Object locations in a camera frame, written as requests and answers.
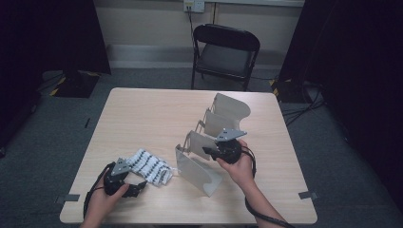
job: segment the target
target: chair backrest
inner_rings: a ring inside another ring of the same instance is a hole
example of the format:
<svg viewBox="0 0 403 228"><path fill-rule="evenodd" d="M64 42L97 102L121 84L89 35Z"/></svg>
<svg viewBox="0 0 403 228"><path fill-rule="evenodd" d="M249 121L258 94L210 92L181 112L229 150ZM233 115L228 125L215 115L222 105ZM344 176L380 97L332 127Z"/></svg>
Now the chair backrest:
<svg viewBox="0 0 403 228"><path fill-rule="evenodd" d="M242 49L247 51L259 51L259 39L249 31L229 28L219 25L200 25L193 31L196 47L197 42L215 46Z"/></svg>

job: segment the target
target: electrical outlet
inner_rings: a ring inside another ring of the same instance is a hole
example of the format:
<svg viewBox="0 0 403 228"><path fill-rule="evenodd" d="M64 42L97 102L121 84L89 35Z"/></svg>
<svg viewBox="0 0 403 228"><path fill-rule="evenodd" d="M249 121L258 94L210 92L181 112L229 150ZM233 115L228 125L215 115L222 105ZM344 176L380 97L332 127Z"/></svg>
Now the electrical outlet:
<svg viewBox="0 0 403 228"><path fill-rule="evenodd" d="M183 0L183 11L204 12L204 1Z"/></svg>

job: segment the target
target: person's left hand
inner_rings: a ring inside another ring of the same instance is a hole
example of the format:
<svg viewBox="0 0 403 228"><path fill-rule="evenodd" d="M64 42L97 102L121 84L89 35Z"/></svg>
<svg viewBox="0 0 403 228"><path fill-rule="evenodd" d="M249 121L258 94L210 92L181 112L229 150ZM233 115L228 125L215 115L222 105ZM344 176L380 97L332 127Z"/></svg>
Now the person's left hand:
<svg viewBox="0 0 403 228"><path fill-rule="evenodd" d="M81 227L98 227L101 225L101 222L113 210L116 203L128 189L129 184L126 183L114 195L108 195L104 190L104 177L106 173L107 170L94 188L99 189L92 193L88 209L86 210L86 218Z"/></svg>

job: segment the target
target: gray carpet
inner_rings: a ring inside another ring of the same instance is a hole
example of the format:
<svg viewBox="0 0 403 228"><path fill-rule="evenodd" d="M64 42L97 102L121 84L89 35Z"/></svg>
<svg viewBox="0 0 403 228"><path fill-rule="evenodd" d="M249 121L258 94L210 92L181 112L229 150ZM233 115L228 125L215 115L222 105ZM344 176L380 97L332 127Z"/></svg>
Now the gray carpet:
<svg viewBox="0 0 403 228"><path fill-rule="evenodd" d="M57 74L48 72L44 78ZM35 113L0 160L0 227L76 227L60 222L63 205L55 200L73 183L109 91L119 86L188 89L190 75L190 68L113 69L112 75L100 78L88 99L51 97L57 78L44 83L43 87L52 86L42 90ZM256 69L253 77L277 75L278 70ZM196 89L241 90L241 85L198 76ZM271 92L262 79L252 79L249 89ZM294 110L306 104L280 107ZM345 143L340 124L326 106L307 112L288 128L308 188L318 195L318 221L309 227L403 227L403 217L387 191Z"/></svg>

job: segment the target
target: light wood tabletop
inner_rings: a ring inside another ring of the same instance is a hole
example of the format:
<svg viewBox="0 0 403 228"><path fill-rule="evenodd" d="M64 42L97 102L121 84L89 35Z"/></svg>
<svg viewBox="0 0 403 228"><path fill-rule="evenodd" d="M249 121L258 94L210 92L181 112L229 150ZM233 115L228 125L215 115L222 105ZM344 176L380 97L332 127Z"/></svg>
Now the light wood tabletop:
<svg viewBox="0 0 403 228"><path fill-rule="evenodd" d="M78 201L67 201L60 219L83 221L86 192L105 166L132 157L144 148L176 167L175 146L202 120L218 91L114 88L96 126L77 176L69 191ZM276 97L271 93L220 93L245 102L251 115L240 122L242 137L255 153L256 182L274 207L290 223L312 224L317 213L308 191ZM124 224L254 224L244 195L215 161L205 161L223 180L209 198L177 172L160 187L148 184L137 198L121 199L106 223ZM144 181L129 174L125 182Z"/></svg>

